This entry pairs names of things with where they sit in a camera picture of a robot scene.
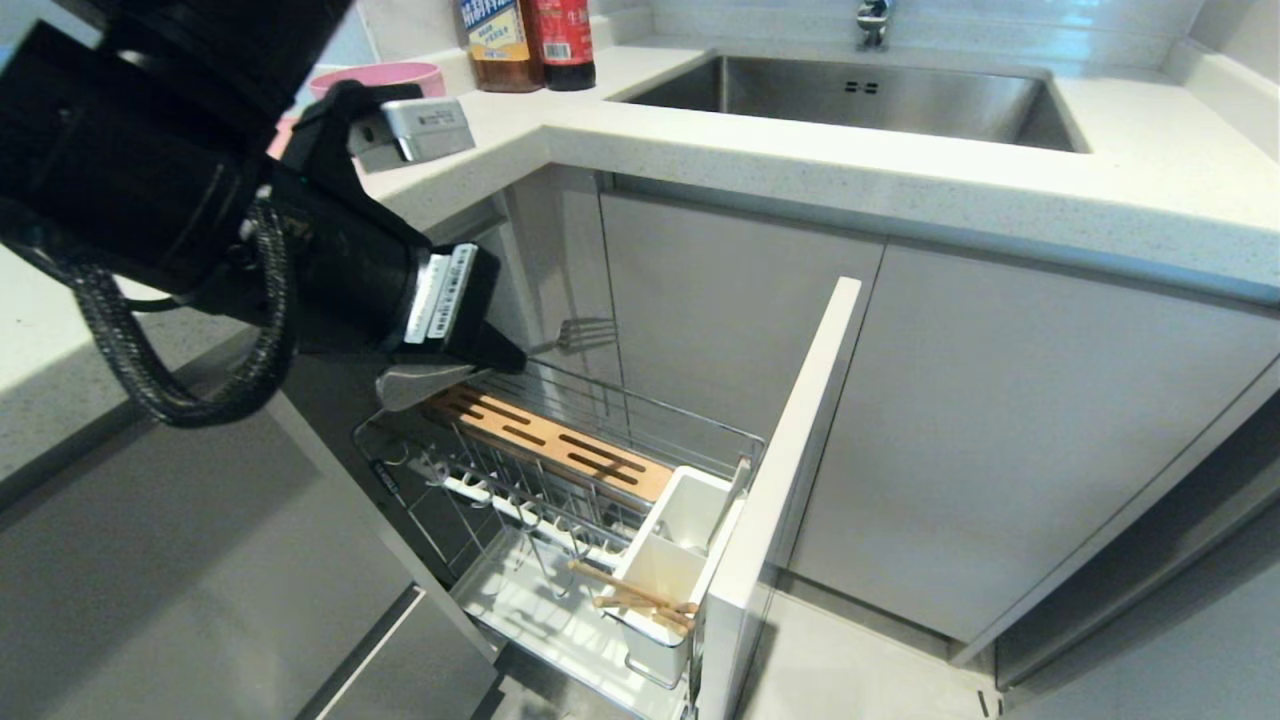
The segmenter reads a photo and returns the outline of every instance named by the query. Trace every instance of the barcode label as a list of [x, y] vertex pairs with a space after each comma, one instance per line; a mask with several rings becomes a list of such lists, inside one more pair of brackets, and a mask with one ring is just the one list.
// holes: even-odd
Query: barcode label
[[573, 50], [568, 42], [544, 42], [543, 58], [548, 60], [571, 60], [573, 59]]
[[435, 314], [435, 305], [444, 290], [444, 275], [449, 270], [448, 255], [430, 255], [417, 264], [417, 287], [413, 290], [413, 305], [408, 310], [408, 323], [404, 325], [404, 342], [422, 345], [428, 327]]
[[471, 265], [475, 261], [476, 246], [467, 243], [453, 249], [449, 259], [449, 270], [444, 278], [444, 290], [440, 291], [440, 301], [431, 315], [431, 324], [426, 331], [426, 337], [438, 340], [448, 337], [453, 329], [453, 320], [458, 314], [458, 302], [467, 288], [467, 279], [471, 277]]

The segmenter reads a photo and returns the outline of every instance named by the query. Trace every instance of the faucet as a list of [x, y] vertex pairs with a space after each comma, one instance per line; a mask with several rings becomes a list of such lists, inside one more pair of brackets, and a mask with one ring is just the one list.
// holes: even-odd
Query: faucet
[[859, 50], [884, 50], [884, 33], [888, 32], [892, 12], [893, 0], [863, 0], [861, 8], [858, 8], [858, 28], [863, 31]]

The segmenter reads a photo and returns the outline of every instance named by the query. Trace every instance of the bottle label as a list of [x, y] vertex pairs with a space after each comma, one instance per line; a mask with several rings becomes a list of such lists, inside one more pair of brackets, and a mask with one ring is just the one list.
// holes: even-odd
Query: bottle label
[[538, 0], [538, 29], [548, 65], [581, 65], [595, 58], [586, 0]]
[[476, 60], [529, 60], [529, 42], [516, 0], [462, 0], [462, 23]]

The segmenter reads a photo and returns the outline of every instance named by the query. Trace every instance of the white cabinet door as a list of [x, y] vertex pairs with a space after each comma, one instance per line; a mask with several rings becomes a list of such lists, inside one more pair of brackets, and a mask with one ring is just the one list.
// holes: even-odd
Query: white cabinet door
[[799, 518], [852, 354], [863, 283], [837, 281], [791, 386], [704, 602], [699, 720], [732, 717], [755, 653], [773, 579]]
[[1139, 493], [1155, 502], [1153, 478], [1276, 357], [1277, 331], [1263, 314], [891, 247], [791, 569], [989, 639], [1119, 532]]
[[[765, 438], [831, 287], [869, 288], [884, 251], [868, 236], [639, 196], [603, 195], [600, 209], [627, 389]], [[698, 430], [681, 434], [718, 456]]]

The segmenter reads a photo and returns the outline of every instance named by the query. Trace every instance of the black cable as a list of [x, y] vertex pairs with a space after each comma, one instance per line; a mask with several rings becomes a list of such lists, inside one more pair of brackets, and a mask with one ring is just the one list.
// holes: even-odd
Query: black cable
[[[115, 278], [100, 264], [68, 251], [56, 227], [32, 222], [14, 227], [10, 204], [0, 208], [0, 240], [23, 259], [72, 288], [93, 342], [136, 402], [157, 420], [178, 428], [232, 423], [260, 410], [284, 383], [297, 345], [293, 328], [293, 268], [280, 220], [268, 200], [250, 210], [252, 240], [266, 282], [268, 324], [248, 356], [207, 398], [200, 398], [164, 366], [147, 341]], [[20, 234], [18, 241], [14, 236]]]

